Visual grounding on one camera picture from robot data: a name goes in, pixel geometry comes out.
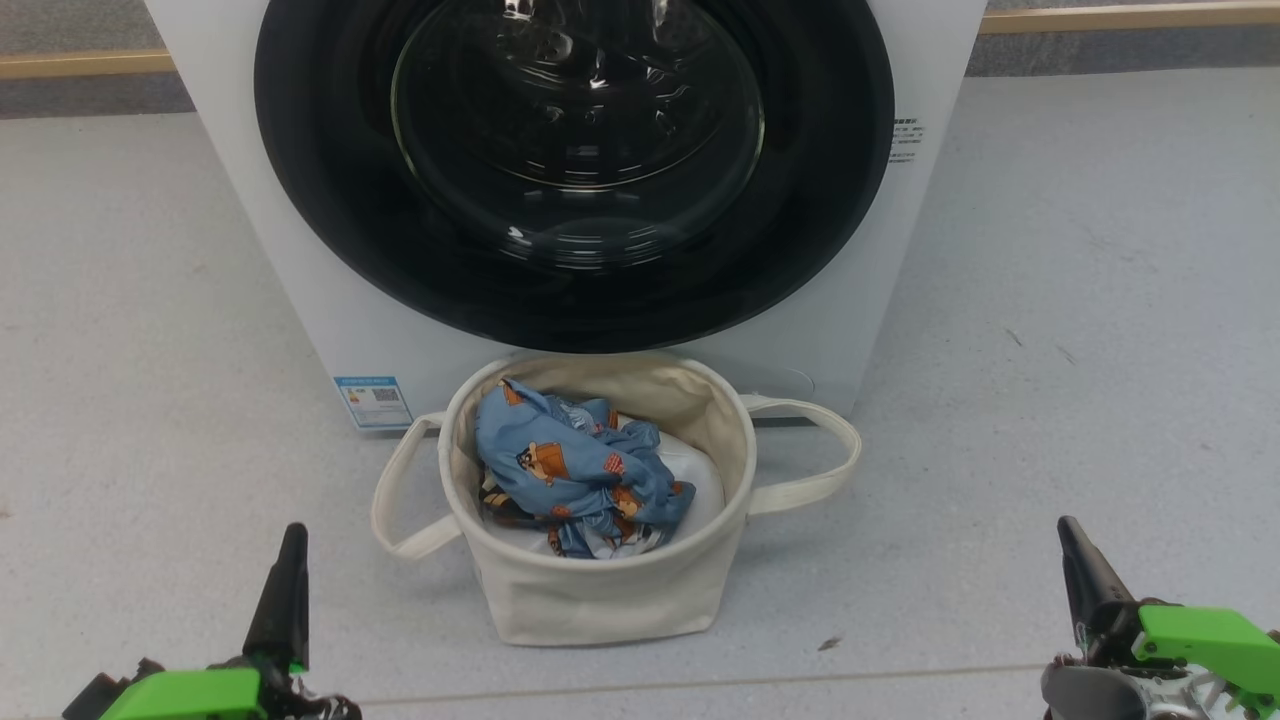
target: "white fabric handle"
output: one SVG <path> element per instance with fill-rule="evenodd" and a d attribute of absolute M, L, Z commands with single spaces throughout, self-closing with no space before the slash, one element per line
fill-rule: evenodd
<path fill-rule="evenodd" d="M 797 415 L 813 420 L 818 427 L 831 430 L 832 434 L 840 438 L 840 442 L 844 443 L 845 450 L 849 451 L 849 460 L 835 470 L 829 470 L 820 475 L 813 475 L 812 478 L 804 478 L 803 480 L 791 480 L 788 483 L 778 483 L 776 486 L 756 488 L 755 492 L 751 493 L 751 505 L 746 510 L 748 515 L 781 512 L 783 510 L 800 507 L 801 505 L 809 505 L 810 502 L 818 502 L 819 500 L 829 497 L 831 493 L 840 489 L 849 482 L 849 478 L 854 475 L 854 465 L 858 464 L 858 456 L 863 454 L 863 438 L 847 420 L 831 410 L 812 402 L 800 402 L 797 400 L 774 400 L 772 397 L 762 397 L 759 395 L 744 395 L 741 397 L 742 405 L 746 406 L 746 411 L 750 414 L 755 414 L 769 407 L 792 410 Z"/>
<path fill-rule="evenodd" d="M 387 461 L 383 477 L 378 479 L 378 489 L 374 491 L 374 509 L 370 514 L 374 537 L 387 548 L 387 552 L 404 560 L 421 560 L 462 534 L 452 512 L 399 542 L 392 542 L 387 530 L 396 510 L 396 500 L 399 496 L 401 483 L 404 480 L 404 471 L 413 461 L 417 446 L 421 445 L 428 430 L 438 430 L 443 424 L 444 413 L 431 413 L 413 420 L 399 445 L 396 446 L 392 459 Z"/>

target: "cartoon print fabric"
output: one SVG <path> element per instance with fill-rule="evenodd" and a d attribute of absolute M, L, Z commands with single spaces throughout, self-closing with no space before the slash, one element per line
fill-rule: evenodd
<path fill-rule="evenodd" d="M 502 524 L 548 529 L 566 557 L 628 557 L 671 539 L 694 487 L 658 457 L 653 423 L 618 428 L 603 398 L 573 404 L 502 380 L 480 401 L 481 506 Z"/>

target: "wall baseboard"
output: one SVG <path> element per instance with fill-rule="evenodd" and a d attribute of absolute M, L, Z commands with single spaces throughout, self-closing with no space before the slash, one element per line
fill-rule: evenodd
<path fill-rule="evenodd" d="M 1152 5 L 1102 5 L 988 10 L 979 35 L 1037 35 L 1224 26 L 1280 27 L 1280 0 L 1216 0 Z M 0 81 L 173 73 L 169 51 L 152 50 L 0 55 Z"/>

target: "washing machine door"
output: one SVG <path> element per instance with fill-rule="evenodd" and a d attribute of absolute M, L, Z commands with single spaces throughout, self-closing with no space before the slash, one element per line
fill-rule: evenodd
<path fill-rule="evenodd" d="M 562 352 L 785 299 L 867 213 L 893 127 L 864 0 L 271 0 L 255 96 L 282 184 L 348 265 Z"/>

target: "washing machine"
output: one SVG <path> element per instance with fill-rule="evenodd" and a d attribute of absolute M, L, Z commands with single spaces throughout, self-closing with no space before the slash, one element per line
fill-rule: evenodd
<path fill-rule="evenodd" d="M 850 413 L 983 0 L 148 0 L 362 429 L 513 351 Z"/>

